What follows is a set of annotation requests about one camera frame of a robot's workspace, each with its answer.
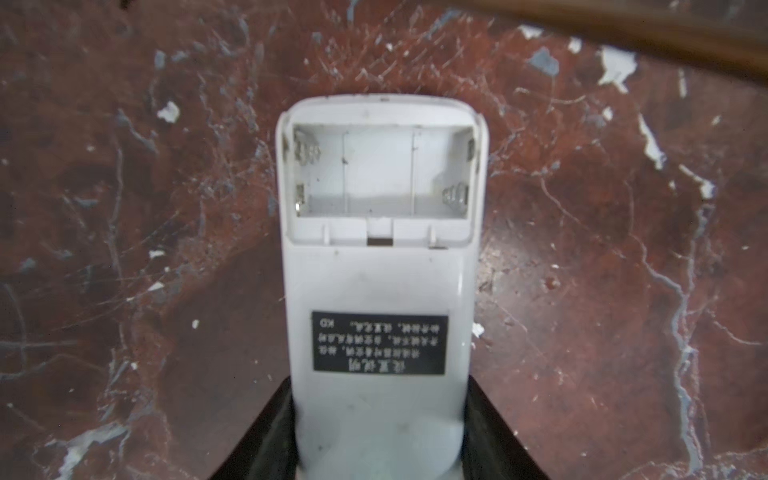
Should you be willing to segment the white remote control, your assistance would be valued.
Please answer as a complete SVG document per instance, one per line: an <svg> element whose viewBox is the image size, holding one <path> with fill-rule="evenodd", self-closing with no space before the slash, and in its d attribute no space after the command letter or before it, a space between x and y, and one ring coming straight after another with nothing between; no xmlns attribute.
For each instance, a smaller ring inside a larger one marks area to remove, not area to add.
<svg viewBox="0 0 768 480"><path fill-rule="evenodd" d="M460 474L489 152L452 99L335 95L279 118L298 475Z"/></svg>

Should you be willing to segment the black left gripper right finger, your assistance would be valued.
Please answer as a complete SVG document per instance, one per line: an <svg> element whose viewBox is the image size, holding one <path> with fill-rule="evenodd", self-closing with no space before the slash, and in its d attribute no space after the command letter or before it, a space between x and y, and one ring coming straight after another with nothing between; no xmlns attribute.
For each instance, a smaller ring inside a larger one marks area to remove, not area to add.
<svg viewBox="0 0 768 480"><path fill-rule="evenodd" d="M469 376L460 460L468 480L548 480L473 376Z"/></svg>

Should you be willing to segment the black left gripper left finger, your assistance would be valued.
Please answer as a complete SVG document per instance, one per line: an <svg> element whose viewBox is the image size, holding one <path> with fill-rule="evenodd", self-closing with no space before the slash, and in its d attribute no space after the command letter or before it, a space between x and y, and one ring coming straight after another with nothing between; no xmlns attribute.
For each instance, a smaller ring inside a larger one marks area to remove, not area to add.
<svg viewBox="0 0 768 480"><path fill-rule="evenodd" d="M295 407L287 377L211 480L292 480L299 465Z"/></svg>

